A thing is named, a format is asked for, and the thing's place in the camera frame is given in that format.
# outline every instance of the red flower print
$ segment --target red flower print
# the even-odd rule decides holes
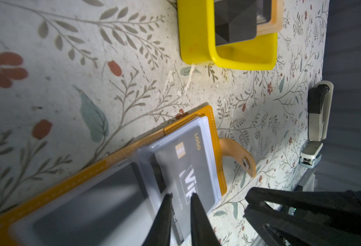
[[[271,94],[272,91],[273,91],[272,82],[270,82],[270,83],[268,84],[268,93]]]
[[[21,67],[12,68],[9,66],[20,66],[23,58],[13,52],[0,53],[0,87],[10,88],[11,80],[23,80],[28,76],[28,72]]]
[[[122,69],[119,67],[119,65],[115,61],[109,61],[108,66],[114,75],[116,75],[118,77],[122,75]]]
[[[184,116],[186,116],[186,115],[188,115],[189,113],[185,113],[184,111],[183,111],[183,109],[180,109],[179,110],[179,114],[177,114],[176,116],[175,116],[175,119],[177,119],[177,120],[179,120],[180,118],[182,118],[182,117],[184,117]]]
[[[36,139],[43,139],[44,137],[46,137],[46,135],[48,135],[51,127],[52,127],[52,123],[50,123],[49,121],[40,120],[40,122],[35,124],[32,131],[32,136],[35,137]]]

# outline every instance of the dark background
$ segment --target dark background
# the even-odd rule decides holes
[[[323,80],[334,84],[315,191],[361,190],[361,0],[331,0]]]

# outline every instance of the leaf print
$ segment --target leaf print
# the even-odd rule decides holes
[[[191,66],[184,67],[180,70],[180,75],[188,76],[190,74]]]
[[[32,136],[38,140],[43,139],[49,134],[51,128],[52,128],[51,122],[45,119],[40,120],[37,124],[35,124],[32,130]]]
[[[38,146],[38,148],[34,151],[34,154],[37,154],[37,152],[39,152],[42,148],[44,148],[46,145],[48,144],[47,141],[43,141],[40,146]]]
[[[70,51],[68,52],[68,57],[69,57],[71,60],[74,60],[74,58],[75,58],[75,51],[74,51],[74,49],[70,49]]]
[[[0,73],[0,87],[1,88],[10,88],[12,85],[12,81],[7,78],[5,75]]]
[[[100,28],[100,34],[101,34],[101,37],[109,42],[110,44],[112,44],[111,40],[109,39],[108,35],[106,34],[106,32],[104,31],[104,29]]]
[[[8,180],[7,180],[7,183],[5,184],[4,186],[4,190],[8,188],[8,186],[10,186],[10,184],[12,183],[12,181],[14,180],[13,177],[10,177]]]
[[[104,20],[104,19],[108,19],[109,17],[112,17],[117,12],[117,10],[118,10],[117,7],[108,9],[107,11],[101,14],[100,20]]]
[[[100,108],[81,89],[73,86],[81,96],[80,113],[90,130],[90,138],[93,142],[100,142],[103,137],[108,136],[108,120]]]
[[[11,168],[7,167],[6,170],[4,170],[1,175],[0,175],[0,179],[3,179],[5,176],[7,176],[7,174],[10,172]]]
[[[18,68],[2,68],[0,72],[7,78],[12,80],[23,80],[27,78],[28,72],[21,67]]]
[[[226,215],[227,213],[222,211],[222,210],[219,210],[217,211],[216,213],[213,214],[213,216],[223,216],[223,215]]]
[[[132,16],[130,16],[129,21],[132,21],[132,20],[136,19],[136,18],[138,17],[138,15],[139,15],[139,13],[136,12],[135,14],[133,14]]]
[[[44,39],[48,36],[49,28],[47,22],[44,20],[38,28],[38,35]]]
[[[191,66],[184,67],[180,70],[180,75],[188,76],[190,74],[190,70],[191,70]],[[201,74],[201,72],[198,71],[196,68],[194,68],[193,73]]]
[[[77,37],[74,37],[74,36],[70,36],[68,35],[67,36],[69,39],[71,39],[72,41],[76,42],[76,43],[79,43],[79,44],[83,44],[85,41],[83,41],[82,39],[80,38],[77,38]]]
[[[23,58],[14,52],[0,53],[0,65],[19,66],[22,63]]]
[[[96,7],[101,7],[104,6],[104,4],[102,2],[100,2],[99,0],[82,0],[85,3],[92,5],[92,6],[96,6]]]
[[[122,75],[122,69],[119,67],[119,65],[115,61],[109,61],[108,62],[109,69],[115,76],[121,76]]]
[[[143,26],[139,26],[139,29],[141,30],[141,32],[144,32],[144,33],[147,32],[146,29]]]
[[[286,133],[284,134],[284,137],[283,137],[283,139],[285,139],[286,138],[286,136],[287,136],[287,133],[289,132],[289,130],[286,130]]]
[[[121,45],[126,45],[123,42],[123,39],[120,37],[120,35],[114,29],[112,29],[112,35],[116,39],[116,41],[118,41]]]
[[[129,42],[129,44],[131,45],[131,47],[133,47],[134,49],[137,49],[134,42],[131,40],[131,38],[128,35],[126,35],[126,39],[127,39],[127,42]]]
[[[243,173],[242,181],[241,181],[241,188],[245,185],[246,181],[246,172]]]
[[[119,19],[119,18],[122,18],[122,17],[126,16],[128,11],[129,11],[129,8],[125,7],[124,9],[122,9],[119,12],[119,14],[117,15],[117,18]]]
[[[67,22],[62,22],[62,21],[58,21],[58,20],[55,20],[55,22],[63,27],[64,29],[70,31],[70,32],[78,32],[78,29],[76,27],[74,27],[73,25],[67,23]]]
[[[281,79],[280,84],[279,84],[279,91],[280,91],[280,93],[283,91],[284,78],[285,78],[285,76],[283,76],[283,78]]]
[[[41,170],[43,170],[44,167],[45,167],[46,165],[48,165],[49,162],[50,162],[50,158],[48,158],[47,160],[45,160],[45,161],[40,165],[40,167],[38,168],[38,172],[41,171]]]
[[[62,38],[60,37],[60,35],[58,35],[55,39],[55,45],[56,45],[56,48],[58,50],[62,50],[63,49],[63,40]]]
[[[40,181],[40,180],[42,180],[42,178],[40,178],[40,177],[31,177],[30,179],[32,179],[32,180],[36,180],[36,181]]]
[[[129,32],[131,32],[131,33],[134,33],[134,34],[138,33],[137,30],[135,30],[135,29],[132,28],[132,27],[129,27],[129,26],[126,26],[126,25],[123,25],[123,26],[124,26],[124,28],[125,28],[127,31],[129,31]]]
[[[232,203],[233,205],[233,217],[237,219],[238,217],[238,204],[236,202]]]

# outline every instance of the leather strap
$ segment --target leather strap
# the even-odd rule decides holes
[[[221,154],[231,156],[252,177],[256,176],[256,162],[252,155],[232,139],[219,139]]]

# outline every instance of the gold chip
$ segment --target gold chip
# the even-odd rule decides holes
[[[182,158],[186,155],[186,150],[184,149],[183,142],[175,146],[175,150],[177,151],[178,159]]]

